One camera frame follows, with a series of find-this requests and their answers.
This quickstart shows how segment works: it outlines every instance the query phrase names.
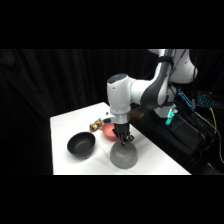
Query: black curtain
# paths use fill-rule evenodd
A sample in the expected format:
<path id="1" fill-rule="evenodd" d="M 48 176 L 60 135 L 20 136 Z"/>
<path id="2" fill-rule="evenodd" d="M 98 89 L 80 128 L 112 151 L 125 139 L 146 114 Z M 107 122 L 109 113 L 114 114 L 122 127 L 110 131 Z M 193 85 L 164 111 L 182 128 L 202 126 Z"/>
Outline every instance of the black curtain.
<path id="1" fill-rule="evenodd" d="M 224 51 L 198 50 L 200 89 L 224 94 Z M 2 174 L 52 174 L 50 117 L 107 102 L 110 76 L 140 79 L 156 61 L 145 49 L 1 49 Z"/>

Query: white table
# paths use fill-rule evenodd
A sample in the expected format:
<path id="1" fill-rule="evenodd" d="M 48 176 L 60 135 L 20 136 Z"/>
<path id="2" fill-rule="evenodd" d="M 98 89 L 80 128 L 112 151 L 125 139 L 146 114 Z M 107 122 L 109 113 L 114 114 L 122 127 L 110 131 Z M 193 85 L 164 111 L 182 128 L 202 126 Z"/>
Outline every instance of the white table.
<path id="1" fill-rule="evenodd" d="M 114 142 L 106 139 L 100 130 L 93 133 L 95 149 L 87 160 L 69 153 L 70 138 L 80 132 L 89 132 L 89 125 L 108 111 L 109 106 L 100 103 L 50 119 L 54 175 L 190 175 L 133 126 L 130 132 L 135 137 L 133 144 L 139 158 L 130 170 L 118 169 L 111 163 L 110 150 Z"/>

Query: orange object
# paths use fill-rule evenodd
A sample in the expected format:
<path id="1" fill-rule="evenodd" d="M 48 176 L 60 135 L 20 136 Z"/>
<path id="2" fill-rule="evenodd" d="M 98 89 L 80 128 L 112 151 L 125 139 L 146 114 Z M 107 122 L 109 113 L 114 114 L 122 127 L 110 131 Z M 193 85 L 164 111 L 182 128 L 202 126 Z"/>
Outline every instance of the orange object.
<path id="1" fill-rule="evenodd" d="M 117 141 L 117 137 L 113 132 L 114 124 L 104 124 L 102 131 L 105 135 L 105 137 L 111 141 Z"/>

